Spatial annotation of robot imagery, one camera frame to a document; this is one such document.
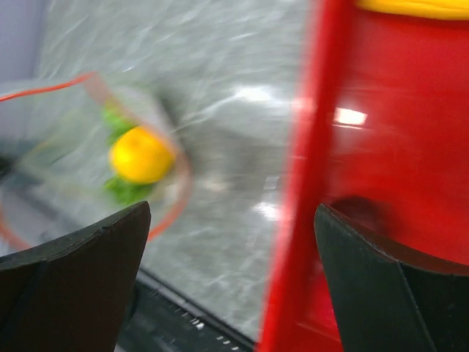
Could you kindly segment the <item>yellow lemon toy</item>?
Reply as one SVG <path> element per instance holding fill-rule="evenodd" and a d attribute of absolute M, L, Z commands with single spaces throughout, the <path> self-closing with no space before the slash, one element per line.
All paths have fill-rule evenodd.
<path fill-rule="evenodd" d="M 159 182 L 174 164 L 164 140 L 142 126 L 119 136 L 110 147 L 108 160 L 117 176 L 138 185 Z"/>

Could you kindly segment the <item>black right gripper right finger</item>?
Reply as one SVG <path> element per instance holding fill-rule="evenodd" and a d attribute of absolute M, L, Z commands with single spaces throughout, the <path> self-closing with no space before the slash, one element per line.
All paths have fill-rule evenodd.
<path fill-rule="evenodd" d="M 468 266 L 321 204 L 314 231 L 345 351 L 467 351 Z"/>

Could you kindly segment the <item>clear zip bag orange zipper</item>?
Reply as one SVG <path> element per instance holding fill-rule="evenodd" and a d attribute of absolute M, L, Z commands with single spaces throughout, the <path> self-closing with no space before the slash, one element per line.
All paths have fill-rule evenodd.
<path fill-rule="evenodd" d="M 85 73 L 70 80 L 1 84 L 1 250 L 18 252 L 95 223 L 129 205 L 104 188 L 109 128 L 116 106 L 164 140 L 174 156 L 166 176 L 137 201 L 150 206 L 149 238 L 167 230 L 191 197 L 193 175 L 176 128 L 146 88 Z"/>

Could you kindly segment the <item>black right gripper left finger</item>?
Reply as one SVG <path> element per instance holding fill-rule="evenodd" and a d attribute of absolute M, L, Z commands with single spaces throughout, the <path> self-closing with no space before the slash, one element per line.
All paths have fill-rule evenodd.
<path fill-rule="evenodd" d="M 1 257 L 1 350 L 113 351 L 150 222 L 138 202 Z"/>

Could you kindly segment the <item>green lettuce toy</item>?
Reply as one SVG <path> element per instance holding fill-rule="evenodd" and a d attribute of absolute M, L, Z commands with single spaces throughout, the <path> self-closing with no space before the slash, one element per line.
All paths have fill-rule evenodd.
<path fill-rule="evenodd" d="M 104 188 L 115 202 L 129 205 L 147 197 L 157 181 L 148 181 L 141 174 L 139 165 L 136 165 L 139 152 L 132 142 L 125 140 L 125 136 L 138 126 L 112 104 L 103 107 L 102 117 L 109 128 L 108 164 L 113 172 Z"/>

